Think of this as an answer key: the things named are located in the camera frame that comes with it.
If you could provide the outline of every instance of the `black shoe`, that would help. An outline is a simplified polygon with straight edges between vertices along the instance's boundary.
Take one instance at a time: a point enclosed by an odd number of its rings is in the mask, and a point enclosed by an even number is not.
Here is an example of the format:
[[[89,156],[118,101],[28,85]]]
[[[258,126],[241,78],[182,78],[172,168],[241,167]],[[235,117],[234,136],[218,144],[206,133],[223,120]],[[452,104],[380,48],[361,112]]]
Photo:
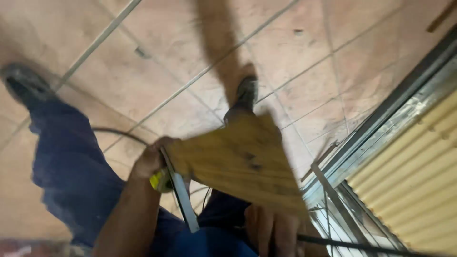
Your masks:
[[[9,94],[29,110],[40,103],[58,100],[49,84],[23,64],[8,64],[0,69],[0,77]]]
[[[259,94],[259,80],[255,76],[245,77],[236,90],[236,105],[243,105],[253,110]]]

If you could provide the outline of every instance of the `foot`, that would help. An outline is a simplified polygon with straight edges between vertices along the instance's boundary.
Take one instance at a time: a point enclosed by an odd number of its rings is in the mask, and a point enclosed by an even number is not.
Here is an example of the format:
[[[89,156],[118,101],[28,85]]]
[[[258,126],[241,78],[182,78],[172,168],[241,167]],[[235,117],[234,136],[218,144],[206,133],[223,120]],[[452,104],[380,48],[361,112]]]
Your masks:
[[[250,110],[254,109],[259,94],[259,80],[255,76],[245,77],[236,91],[236,104],[243,105]]]
[[[29,110],[40,103],[57,100],[49,84],[23,64],[8,64],[0,69],[0,77],[9,94]]]

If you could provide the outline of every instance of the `plywood piece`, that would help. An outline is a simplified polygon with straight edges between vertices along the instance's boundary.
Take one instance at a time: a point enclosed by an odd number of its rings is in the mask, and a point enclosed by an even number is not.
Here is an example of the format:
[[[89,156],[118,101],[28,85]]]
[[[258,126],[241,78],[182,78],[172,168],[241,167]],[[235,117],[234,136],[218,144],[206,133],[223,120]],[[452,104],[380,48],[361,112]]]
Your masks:
[[[225,128],[166,147],[176,172],[221,192],[308,218],[269,113],[239,116]]]

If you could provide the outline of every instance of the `yellow corrugated panel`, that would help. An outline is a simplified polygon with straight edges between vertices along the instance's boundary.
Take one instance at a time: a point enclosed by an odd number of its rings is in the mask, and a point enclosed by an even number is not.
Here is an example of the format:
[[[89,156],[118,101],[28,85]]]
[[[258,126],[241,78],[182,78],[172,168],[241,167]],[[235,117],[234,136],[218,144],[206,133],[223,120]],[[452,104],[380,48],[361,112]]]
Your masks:
[[[406,246],[457,255],[457,92],[347,180]]]

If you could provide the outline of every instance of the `person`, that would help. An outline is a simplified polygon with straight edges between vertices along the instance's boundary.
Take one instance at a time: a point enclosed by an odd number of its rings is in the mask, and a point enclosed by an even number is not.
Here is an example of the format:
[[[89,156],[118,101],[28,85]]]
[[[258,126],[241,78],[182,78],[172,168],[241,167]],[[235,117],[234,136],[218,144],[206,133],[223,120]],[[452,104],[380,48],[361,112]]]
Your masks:
[[[161,193],[149,178],[164,166],[159,148],[147,147],[128,180],[106,162],[88,118],[64,103],[49,84],[22,64],[9,64],[1,78],[11,96],[30,112],[30,131],[39,136],[33,182],[43,189],[47,210],[66,224],[71,243],[93,256],[327,256],[325,246],[297,242],[297,233],[319,236],[310,223],[275,213],[213,190],[198,216],[200,230],[160,207]],[[240,112],[254,115],[257,78],[248,76],[224,121]]]

